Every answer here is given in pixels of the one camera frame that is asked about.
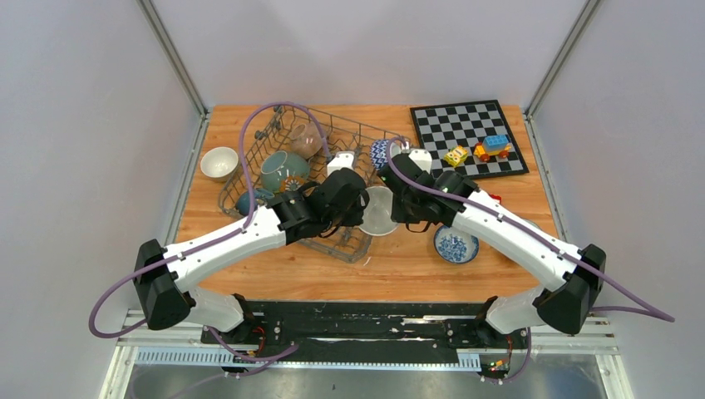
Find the beige bowl with flower sprig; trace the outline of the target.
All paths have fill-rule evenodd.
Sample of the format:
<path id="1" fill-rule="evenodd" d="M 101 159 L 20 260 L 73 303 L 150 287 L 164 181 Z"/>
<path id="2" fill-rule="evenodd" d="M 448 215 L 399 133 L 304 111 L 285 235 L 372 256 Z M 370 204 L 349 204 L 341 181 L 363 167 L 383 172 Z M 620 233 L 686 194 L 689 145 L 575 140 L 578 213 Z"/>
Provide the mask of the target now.
<path id="1" fill-rule="evenodd" d="M 375 237 L 392 233 L 398 226 L 398 223 L 392 220 L 392 191 L 385 186 L 372 186 L 366 189 L 366 193 L 367 207 L 359 229 Z"/>

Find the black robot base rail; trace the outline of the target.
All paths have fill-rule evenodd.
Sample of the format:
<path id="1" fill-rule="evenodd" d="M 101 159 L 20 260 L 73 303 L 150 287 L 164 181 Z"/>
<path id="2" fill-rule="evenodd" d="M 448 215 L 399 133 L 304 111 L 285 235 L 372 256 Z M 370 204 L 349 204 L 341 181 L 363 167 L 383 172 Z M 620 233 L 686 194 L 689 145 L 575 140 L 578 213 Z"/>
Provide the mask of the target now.
<path id="1" fill-rule="evenodd" d="M 232 348 L 273 356 L 294 344 L 290 362 L 450 365 L 459 353 L 522 353 L 548 326 L 484 341 L 471 328 L 479 303 L 250 301 L 251 318 L 222 333 Z"/>

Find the blue white zigzag bowl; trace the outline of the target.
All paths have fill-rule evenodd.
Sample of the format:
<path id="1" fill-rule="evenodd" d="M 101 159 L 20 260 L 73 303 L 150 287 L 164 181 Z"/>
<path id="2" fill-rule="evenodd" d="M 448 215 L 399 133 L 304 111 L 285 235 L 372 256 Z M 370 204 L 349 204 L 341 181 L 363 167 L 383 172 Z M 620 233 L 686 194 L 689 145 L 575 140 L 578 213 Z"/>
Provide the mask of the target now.
<path id="1" fill-rule="evenodd" d="M 387 148 L 390 144 L 390 140 L 375 140 L 370 146 L 370 159 L 376 171 L 388 164 Z"/>

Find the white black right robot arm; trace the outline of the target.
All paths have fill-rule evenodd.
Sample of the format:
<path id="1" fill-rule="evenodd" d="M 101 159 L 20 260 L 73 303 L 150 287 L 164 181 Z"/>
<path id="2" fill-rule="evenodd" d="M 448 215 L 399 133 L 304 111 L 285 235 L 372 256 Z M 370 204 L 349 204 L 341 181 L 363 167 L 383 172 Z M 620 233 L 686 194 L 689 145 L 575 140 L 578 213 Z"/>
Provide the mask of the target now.
<path id="1" fill-rule="evenodd" d="M 399 222 L 444 224 L 489 244 L 531 273 L 539 286 L 511 297 L 492 297 L 475 324 L 479 343 L 495 347 L 518 329 L 548 325 L 580 332 L 603 282 L 606 253 L 579 248 L 537 229 L 490 197 L 470 177 L 446 171 L 434 178 L 407 154 L 395 155 L 377 174 L 393 193 Z"/>

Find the mint green leaf bowl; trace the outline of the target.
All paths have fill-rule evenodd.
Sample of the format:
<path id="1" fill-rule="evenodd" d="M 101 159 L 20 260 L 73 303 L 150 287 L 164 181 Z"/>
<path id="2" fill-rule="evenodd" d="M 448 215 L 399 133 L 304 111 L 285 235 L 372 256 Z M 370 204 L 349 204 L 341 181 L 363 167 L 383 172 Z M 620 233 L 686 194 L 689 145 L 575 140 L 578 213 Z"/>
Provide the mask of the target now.
<path id="1" fill-rule="evenodd" d="M 528 225 L 532 226 L 534 229 L 539 231 L 544 231 L 537 223 L 529 219 L 523 219 Z"/>

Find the white bowl blue roses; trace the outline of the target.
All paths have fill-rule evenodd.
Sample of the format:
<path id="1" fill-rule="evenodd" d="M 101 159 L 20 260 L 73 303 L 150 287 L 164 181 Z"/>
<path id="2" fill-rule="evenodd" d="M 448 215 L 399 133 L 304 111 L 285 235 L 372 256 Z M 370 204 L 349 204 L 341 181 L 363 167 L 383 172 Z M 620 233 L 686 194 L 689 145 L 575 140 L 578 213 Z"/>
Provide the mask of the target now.
<path id="1" fill-rule="evenodd" d="M 451 264 L 467 264 L 479 253 L 479 239 L 459 229 L 440 226 L 433 237 L 436 253 Z"/>

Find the plain beige bowl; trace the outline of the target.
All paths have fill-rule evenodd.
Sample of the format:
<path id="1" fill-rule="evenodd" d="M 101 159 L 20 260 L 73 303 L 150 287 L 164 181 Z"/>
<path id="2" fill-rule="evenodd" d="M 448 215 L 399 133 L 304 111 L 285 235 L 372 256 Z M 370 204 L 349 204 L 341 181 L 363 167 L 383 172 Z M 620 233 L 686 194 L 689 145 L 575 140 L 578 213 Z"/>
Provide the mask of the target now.
<path id="1" fill-rule="evenodd" d="M 207 151 L 200 161 L 200 171 L 208 179 L 225 182 L 239 166 L 238 153 L 229 147 L 220 146 Z"/>

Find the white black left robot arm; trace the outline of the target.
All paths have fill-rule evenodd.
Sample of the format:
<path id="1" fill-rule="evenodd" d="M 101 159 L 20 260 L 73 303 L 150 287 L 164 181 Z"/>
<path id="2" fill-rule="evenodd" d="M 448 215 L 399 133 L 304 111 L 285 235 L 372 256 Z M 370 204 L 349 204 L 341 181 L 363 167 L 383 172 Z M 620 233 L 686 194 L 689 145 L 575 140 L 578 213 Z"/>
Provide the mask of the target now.
<path id="1" fill-rule="evenodd" d="M 255 254 L 358 226 L 368 201 L 364 179 L 343 168 L 321 183 L 275 195 L 251 219 L 166 247 L 155 239 L 144 242 L 132 281 L 147 327 L 159 331 L 190 321 L 216 328 L 232 342 L 247 342 L 255 323 L 242 302 L 201 289 L 200 282 Z"/>

